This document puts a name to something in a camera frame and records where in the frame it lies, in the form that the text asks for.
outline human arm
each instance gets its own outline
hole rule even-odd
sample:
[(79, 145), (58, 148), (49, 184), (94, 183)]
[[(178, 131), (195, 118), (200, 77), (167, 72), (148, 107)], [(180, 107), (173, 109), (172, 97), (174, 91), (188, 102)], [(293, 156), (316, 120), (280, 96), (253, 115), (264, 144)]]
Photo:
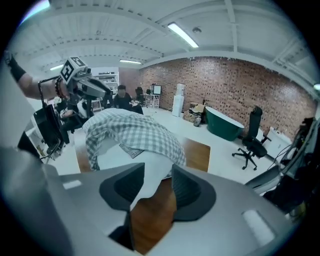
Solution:
[[(41, 97), (38, 88), (38, 82), (39, 81), (34, 81), (28, 73), (24, 73), (18, 80), (18, 85), (26, 97), (40, 100)], [(51, 80), (41, 84), (41, 90), (44, 99), (50, 99), (57, 96), (55, 83), (56, 80)], [(69, 97), (67, 86), (63, 81), (60, 83), (59, 93), (62, 96)]]
[(135, 103), (134, 100), (131, 98), (129, 93), (126, 94), (126, 97), (127, 97), (127, 100), (129, 102), (129, 104), (133, 105)]
[(74, 114), (73, 110), (67, 110), (64, 114), (62, 114), (62, 118), (68, 118)]
[[(26, 71), (18, 65), (15, 58), (12, 57), (9, 51), (4, 52), (4, 59), (13, 78), (18, 83), (24, 95), (28, 98), (40, 100), (41, 97), (38, 88), (39, 81), (35, 81), (28, 73), (26, 73)], [(57, 96), (55, 83), (55, 80), (51, 80), (41, 84), (44, 99), (50, 99)], [(69, 97), (67, 86), (63, 82), (60, 83), (59, 93), (62, 96)]]

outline plaid shirt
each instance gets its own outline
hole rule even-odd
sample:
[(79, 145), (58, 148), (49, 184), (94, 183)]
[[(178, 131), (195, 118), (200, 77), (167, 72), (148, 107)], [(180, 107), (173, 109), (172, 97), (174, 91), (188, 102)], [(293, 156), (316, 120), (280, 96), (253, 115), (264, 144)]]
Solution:
[(98, 151), (106, 137), (132, 149), (154, 152), (168, 157), (177, 165), (186, 165), (184, 148), (177, 138), (152, 117), (107, 108), (91, 117), (82, 127), (90, 167), (99, 171)]

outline man with black hair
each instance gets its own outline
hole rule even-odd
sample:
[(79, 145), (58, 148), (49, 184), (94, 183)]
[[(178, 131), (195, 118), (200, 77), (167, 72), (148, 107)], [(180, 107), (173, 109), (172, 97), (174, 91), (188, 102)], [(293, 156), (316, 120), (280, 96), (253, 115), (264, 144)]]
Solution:
[(118, 86), (118, 94), (113, 99), (113, 105), (117, 109), (124, 109), (138, 114), (144, 114), (142, 107), (140, 105), (135, 105), (129, 93), (126, 92), (125, 85)]

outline white cabinet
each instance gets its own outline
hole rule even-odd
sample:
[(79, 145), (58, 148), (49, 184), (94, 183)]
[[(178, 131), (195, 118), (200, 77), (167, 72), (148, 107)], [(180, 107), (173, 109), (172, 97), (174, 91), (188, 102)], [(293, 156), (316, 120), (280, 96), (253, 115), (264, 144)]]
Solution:
[(184, 105), (185, 97), (181, 95), (176, 95), (173, 98), (173, 108), (172, 108), (172, 115), (175, 117), (179, 117), (182, 111), (182, 107)]
[[(268, 138), (271, 140), (266, 140), (263, 143), (263, 146), (265, 147), (267, 154), (271, 156), (272, 158), (276, 158), (277, 155), (287, 146), (291, 145), (291, 140), (284, 135), (283, 133), (279, 132), (278, 130), (274, 129), (273, 127), (270, 127)], [(285, 154), (279, 156), (277, 158), (277, 161), (279, 162)]]

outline computer monitor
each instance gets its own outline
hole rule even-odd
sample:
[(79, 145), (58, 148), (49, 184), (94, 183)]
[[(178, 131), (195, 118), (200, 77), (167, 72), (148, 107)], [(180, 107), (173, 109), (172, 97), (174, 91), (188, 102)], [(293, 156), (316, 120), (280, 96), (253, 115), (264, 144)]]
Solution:
[(161, 94), (161, 85), (154, 85), (153, 86), (153, 94), (160, 95)]

